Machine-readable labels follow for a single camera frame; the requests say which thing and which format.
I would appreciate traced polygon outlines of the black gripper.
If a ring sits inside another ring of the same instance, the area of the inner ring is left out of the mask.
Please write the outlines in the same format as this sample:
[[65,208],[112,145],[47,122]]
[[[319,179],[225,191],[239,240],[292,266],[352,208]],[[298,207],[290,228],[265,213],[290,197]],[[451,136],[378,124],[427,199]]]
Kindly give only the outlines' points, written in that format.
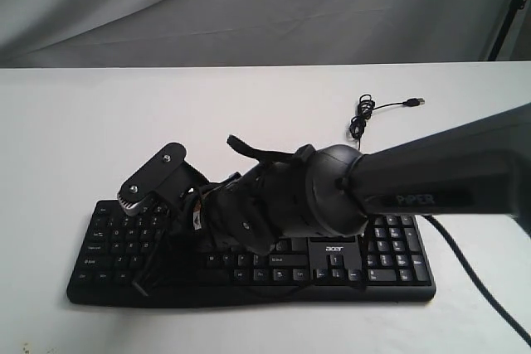
[[271,253],[280,231],[270,221],[262,194],[272,166],[271,162],[259,162],[243,175],[209,182],[197,169],[183,163],[175,178],[178,192],[173,195],[173,244],[164,230],[132,286],[143,297],[150,297],[168,274],[173,247],[215,250],[238,245],[258,255]]

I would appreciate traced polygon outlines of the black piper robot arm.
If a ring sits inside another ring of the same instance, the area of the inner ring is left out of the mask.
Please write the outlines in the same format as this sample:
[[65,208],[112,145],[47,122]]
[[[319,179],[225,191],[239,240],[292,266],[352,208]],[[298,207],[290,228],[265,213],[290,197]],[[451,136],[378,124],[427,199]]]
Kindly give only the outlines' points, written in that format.
[[134,277],[143,295],[190,269],[196,247],[239,245],[268,255],[283,238],[350,237],[377,216],[501,214],[530,229],[530,108],[500,114],[378,153],[306,144],[292,153],[253,148],[245,173],[210,182],[170,143],[119,190],[129,216],[151,201],[169,209],[170,226]]

